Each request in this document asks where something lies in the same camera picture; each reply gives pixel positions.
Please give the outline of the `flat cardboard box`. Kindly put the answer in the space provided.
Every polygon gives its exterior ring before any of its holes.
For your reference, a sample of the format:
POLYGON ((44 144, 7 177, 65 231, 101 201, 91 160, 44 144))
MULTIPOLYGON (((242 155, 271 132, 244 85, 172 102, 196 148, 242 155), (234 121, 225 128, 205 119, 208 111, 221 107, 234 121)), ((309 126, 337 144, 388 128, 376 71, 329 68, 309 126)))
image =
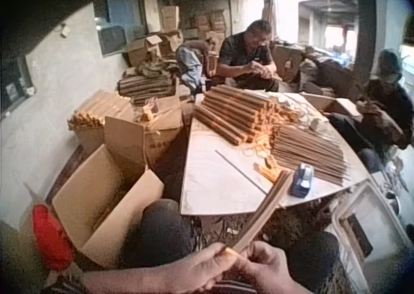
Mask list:
POLYGON ((332 98, 317 94, 302 92, 301 95, 318 111, 325 113, 338 113, 346 116, 358 118, 361 114, 356 109, 356 105, 346 98, 332 98))

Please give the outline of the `small orange packet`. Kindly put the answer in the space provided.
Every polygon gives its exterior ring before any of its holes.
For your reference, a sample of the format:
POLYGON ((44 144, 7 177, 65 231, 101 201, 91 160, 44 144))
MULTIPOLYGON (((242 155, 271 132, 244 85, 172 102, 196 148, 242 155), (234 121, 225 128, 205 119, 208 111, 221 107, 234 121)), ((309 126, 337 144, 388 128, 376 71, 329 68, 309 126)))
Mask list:
POLYGON ((278 176, 279 176, 278 171, 274 172, 266 167, 263 167, 262 165, 258 163, 254 163, 253 167, 256 172, 258 172, 261 176, 265 177, 267 180, 271 181, 272 183, 274 183, 278 179, 278 176))

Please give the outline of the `open cardboard carton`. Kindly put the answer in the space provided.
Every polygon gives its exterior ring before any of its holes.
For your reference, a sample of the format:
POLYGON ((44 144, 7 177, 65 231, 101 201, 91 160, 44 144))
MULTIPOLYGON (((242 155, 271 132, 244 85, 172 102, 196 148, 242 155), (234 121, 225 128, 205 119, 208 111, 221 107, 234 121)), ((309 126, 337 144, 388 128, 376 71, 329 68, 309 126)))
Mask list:
POLYGON ((105 118, 105 145, 116 156, 154 169, 183 127, 178 96, 156 99, 149 121, 143 108, 129 104, 119 117, 105 118))

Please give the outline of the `white table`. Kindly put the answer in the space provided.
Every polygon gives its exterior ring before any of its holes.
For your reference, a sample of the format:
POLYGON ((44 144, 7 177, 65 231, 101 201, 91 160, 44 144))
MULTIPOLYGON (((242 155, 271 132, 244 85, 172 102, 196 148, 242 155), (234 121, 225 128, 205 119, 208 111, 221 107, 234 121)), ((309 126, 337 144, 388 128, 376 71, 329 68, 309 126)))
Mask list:
MULTIPOLYGON (((329 124, 328 130, 323 133, 309 129, 313 118, 327 118, 320 111, 316 110, 301 94, 249 91, 254 94, 275 98, 279 104, 286 105, 299 113, 299 123, 287 126, 322 136, 336 143, 341 148, 345 161, 348 163, 347 173, 351 179, 346 180, 342 186, 339 186, 319 179, 314 175, 310 192, 305 197, 306 201, 334 194, 370 177, 358 156, 331 124, 329 124)), ((203 98, 204 94, 199 94, 196 97, 195 107, 201 103, 203 98)), ((274 183, 256 172, 253 167, 254 163, 279 173, 284 169, 295 173, 298 168, 289 169, 281 166, 271 155, 271 152, 264 159, 260 159, 257 156, 247 157, 243 155, 243 149, 254 145, 264 144, 270 149, 270 137, 262 143, 242 143, 239 146, 235 146, 201 123, 195 118, 193 113, 180 201, 181 213, 184 215, 201 216, 254 212, 266 195, 227 164, 215 150, 225 155, 242 172, 253 179, 255 183, 269 192, 274 183)))

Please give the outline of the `blue cloth on chair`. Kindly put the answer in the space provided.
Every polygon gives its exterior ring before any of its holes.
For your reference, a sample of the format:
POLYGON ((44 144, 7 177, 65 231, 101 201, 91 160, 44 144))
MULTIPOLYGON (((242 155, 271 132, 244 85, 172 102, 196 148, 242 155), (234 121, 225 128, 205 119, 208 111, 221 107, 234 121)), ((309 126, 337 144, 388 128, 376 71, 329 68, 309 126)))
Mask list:
POLYGON ((212 44, 212 39, 190 40, 184 42, 175 51, 177 65, 180 68, 180 79, 193 94, 202 89, 202 75, 210 77, 208 56, 212 44))

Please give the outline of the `white plastic crate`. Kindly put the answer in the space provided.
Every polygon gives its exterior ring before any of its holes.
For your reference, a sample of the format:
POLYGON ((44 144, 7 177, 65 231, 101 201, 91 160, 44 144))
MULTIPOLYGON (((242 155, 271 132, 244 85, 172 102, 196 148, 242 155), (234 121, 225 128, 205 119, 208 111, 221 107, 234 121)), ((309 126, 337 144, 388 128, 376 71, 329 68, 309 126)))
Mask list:
POLYGON ((414 245, 376 185, 354 185, 338 200, 331 225, 354 293, 392 293, 409 269, 414 245))

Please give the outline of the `grey wall cabinet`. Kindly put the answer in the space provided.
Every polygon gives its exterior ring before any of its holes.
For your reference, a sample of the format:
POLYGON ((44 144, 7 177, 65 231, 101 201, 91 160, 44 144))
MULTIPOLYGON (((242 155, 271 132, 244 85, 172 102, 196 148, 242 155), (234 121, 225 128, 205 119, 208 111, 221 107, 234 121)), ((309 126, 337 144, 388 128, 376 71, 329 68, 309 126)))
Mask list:
POLYGON ((123 51, 126 38, 121 26, 97 26, 96 30, 103 56, 123 51))

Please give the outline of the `carton of tan stick packets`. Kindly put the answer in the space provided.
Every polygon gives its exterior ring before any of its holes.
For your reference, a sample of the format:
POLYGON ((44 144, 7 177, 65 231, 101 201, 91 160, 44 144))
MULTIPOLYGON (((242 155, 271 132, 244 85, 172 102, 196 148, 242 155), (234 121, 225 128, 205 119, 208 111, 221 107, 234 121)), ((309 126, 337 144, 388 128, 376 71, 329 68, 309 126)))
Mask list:
POLYGON ((107 116, 132 121, 131 98, 120 96, 117 92, 98 90, 67 120, 68 129, 75 133, 88 155, 104 143, 107 116))

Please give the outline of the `pile of dark stick bundles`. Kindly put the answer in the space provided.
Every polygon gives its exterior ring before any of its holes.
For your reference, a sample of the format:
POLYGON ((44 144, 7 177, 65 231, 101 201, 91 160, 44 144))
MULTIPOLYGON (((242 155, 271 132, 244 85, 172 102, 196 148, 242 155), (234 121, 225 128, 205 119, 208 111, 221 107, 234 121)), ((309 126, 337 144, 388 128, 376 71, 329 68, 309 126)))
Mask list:
POLYGON ((151 98, 161 99, 176 93, 177 78, 169 74, 156 77, 133 76, 121 79, 117 85, 120 96, 130 99, 132 105, 143 106, 151 98))

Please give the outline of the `stack of cardboard cartons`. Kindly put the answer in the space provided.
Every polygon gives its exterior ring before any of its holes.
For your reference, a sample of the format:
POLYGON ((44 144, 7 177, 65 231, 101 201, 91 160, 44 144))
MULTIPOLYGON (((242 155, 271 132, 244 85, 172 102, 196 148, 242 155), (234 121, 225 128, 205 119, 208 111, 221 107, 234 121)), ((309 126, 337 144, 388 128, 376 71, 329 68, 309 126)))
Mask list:
POLYGON ((178 6, 161 9, 161 31, 136 39, 127 48, 130 65, 137 67, 155 57, 173 59, 179 46, 186 41, 213 41, 212 54, 217 55, 226 36, 223 10, 191 13, 178 6))

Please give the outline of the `heap of loose thin sticks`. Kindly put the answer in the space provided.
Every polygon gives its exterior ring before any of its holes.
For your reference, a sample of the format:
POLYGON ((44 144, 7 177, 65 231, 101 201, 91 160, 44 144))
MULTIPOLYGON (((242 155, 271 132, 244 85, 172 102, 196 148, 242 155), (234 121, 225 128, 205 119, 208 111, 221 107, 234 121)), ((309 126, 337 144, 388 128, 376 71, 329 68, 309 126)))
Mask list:
POLYGON ((350 180, 348 163, 334 142, 303 129, 282 125, 270 137, 270 152, 277 163, 289 169, 301 164, 314 168, 315 177, 342 186, 350 180))

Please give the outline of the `bundle of thin wooden sticks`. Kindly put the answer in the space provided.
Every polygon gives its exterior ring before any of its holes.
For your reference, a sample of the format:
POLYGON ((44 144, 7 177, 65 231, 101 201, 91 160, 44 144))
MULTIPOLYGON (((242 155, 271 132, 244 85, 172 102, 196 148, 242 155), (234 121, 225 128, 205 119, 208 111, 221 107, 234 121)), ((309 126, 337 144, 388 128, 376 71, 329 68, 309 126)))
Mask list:
POLYGON ((293 177, 293 171, 286 169, 280 171, 274 185, 257 208, 253 217, 245 224, 236 238, 227 245, 225 251, 240 254, 253 241, 273 215, 280 201, 288 193, 293 177))

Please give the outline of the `stack of brown stick packets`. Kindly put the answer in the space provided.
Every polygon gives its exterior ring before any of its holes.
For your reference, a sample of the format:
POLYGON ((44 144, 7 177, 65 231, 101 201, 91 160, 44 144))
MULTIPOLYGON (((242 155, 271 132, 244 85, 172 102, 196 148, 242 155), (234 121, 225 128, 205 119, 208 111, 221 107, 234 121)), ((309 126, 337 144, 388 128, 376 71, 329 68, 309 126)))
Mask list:
POLYGON ((295 125, 300 114, 275 98, 218 85, 204 93, 195 118, 235 146, 262 143, 279 125, 295 125))

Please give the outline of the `person's left hand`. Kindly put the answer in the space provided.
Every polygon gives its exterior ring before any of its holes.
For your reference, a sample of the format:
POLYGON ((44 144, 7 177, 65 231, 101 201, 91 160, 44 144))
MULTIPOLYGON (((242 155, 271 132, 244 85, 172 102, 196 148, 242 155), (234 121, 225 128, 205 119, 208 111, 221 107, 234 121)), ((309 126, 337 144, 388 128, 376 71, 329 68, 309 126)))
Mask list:
POLYGON ((168 289, 167 293, 187 294, 195 291, 206 291, 213 288, 214 285, 198 286, 197 284, 198 252, 192 253, 176 262, 162 267, 165 271, 165 281, 168 289))

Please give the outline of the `blue tape dispenser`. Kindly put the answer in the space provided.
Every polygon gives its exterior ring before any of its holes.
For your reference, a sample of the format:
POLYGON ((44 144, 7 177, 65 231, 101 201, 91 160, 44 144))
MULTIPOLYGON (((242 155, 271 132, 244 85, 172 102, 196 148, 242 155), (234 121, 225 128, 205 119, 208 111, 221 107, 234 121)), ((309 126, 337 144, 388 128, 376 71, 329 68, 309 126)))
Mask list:
POLYGON ((294 173, 290 195, 296 198, 305 198, 310 192, 313 178, 314 167, 302 163, 294 173))

